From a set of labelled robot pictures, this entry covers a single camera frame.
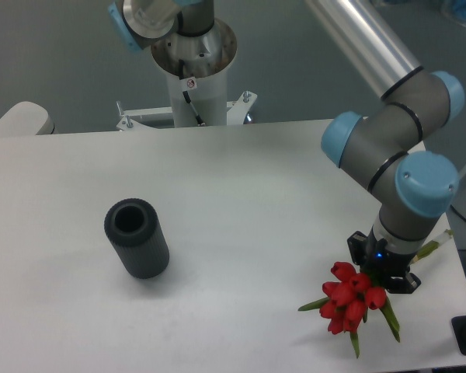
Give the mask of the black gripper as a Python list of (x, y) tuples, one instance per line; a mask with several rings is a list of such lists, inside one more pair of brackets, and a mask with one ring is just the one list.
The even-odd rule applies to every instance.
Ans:
[(412, 294), (420, 286), (420, 279), (413, 273), (406, 273), (414, 257), (414, 252), (405, 251), (405, 246), (387, 240), (382, 235), (370, 231), (368, 236), (354, 232), (347, 245), (354, 264), (361, 270), (387, 277), (382, 287), (390, 294)]

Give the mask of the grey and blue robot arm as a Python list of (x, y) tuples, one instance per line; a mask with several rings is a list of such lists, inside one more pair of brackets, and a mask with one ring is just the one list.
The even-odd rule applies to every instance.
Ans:
[[(353, 262), (391, 293), (420, 284), (412, 260), (458, 188), (454, 165), (414, 147), (464, 106), (461, 83), (427, 72), (367, 1), (310, 1), (309, 9), (377, 93), (372, 116), (338, 115), (322, 135), (326, 156), (380, 203), (368, 235), (348, 239)], [(226, 99), (237, 40), (212, 1), (116, 1), (108, 13), (133, 51), (150, 49), (166, 74), (176, 127), (243, 124), (254, 94)]]

